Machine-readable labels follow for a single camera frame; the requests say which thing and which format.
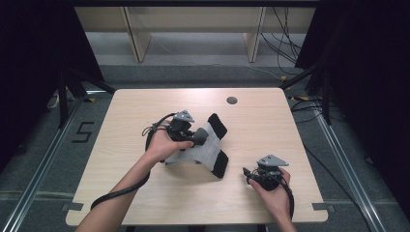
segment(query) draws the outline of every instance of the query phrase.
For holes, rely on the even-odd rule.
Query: human arm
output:
[[[147,151],[110,192],[139,183],[156,163],[166,160],[176,151],[193,146],[191,141],[172,141],[162,129],[163,127],[159,127],[154,133]],[[134,190],[98,204],[78,225],[76,231],[118,231],[136,193],[137,190]]]
[[[289,185],[290,174],[282,168],[280,169],[280,171],[283,174],[283,179]],[[297,231],[295,225],[292,222],[292,218],[290,217],[289,196],[287,195],[284,187],[282,185],[278,185],[278,187],[274,190],[267,191],[253,179],[249,179],[249,183],[259,193],[260,197],[265,203],[265,207],[272,215],[272,217],[274,217],[280,231]]]

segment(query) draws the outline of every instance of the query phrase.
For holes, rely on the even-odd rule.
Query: gray plastic part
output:
[[[174,115],[174,119],[178,119],[181,121],[186,121],[186,122],[190,122],[193,123],[193,118],[190,116],[190,114],[187,112],[187,110],[178,112],[177,114]]]
[[[274,155],[268,155],[257,160],[256,162],[264,166],[289,166],[289,163],[287,161],[283,161],[282,159],[279,159]]]

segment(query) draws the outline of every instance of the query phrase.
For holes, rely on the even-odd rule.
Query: wooden table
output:
[[[227,102],[229,97],[238,100]],[[199,88],[118,90],[73,199],[84,204],[69,211],[68,225],[78,225],[92,202],[109,192],[144,153],[141,132],[164,115],[186,109],[191,130],[217,113],[228,129],[220,142],[229,163],[223,179],[202,164],[158,163],[124,219],[125,225],[249,224],[273,219],[257,193],[247,185],[242,167],[273,154],[289,162],[295,197],[295,222],[325,221],[327,211],[314,211],[323,199],[314,179],[286,98],[279,88]]]

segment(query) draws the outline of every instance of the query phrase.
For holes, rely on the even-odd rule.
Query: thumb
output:
[[[190,147],[193,147],[195,145],[192,141],[182,141],[182,142],[177,142],[178,149],[179,150],[184,150]]]
[[[262,192],[265,190],[262,188],[259,183],[255,182],[253,179],[249,179],[249,184],[255,189],[259,194],[262,194]]]

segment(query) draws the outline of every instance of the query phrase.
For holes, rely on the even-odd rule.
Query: hand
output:
[[[173,141],[165,130],[164,126],[159,126],[154,133],[150,145],[144,156],[149,156],[155,162],[166,160],[173,153],[192,147],[192,141]]]
[[[282,172],[283,179],[289,185],[290,174],[282,168],[280,168],[280,171]],[[291,220],[289,197],[283,186],[278,185],[274,190],[267,191],[252,179],[249,180],[249,183],[259,193],[266,208],[277,223],[284,220]]]

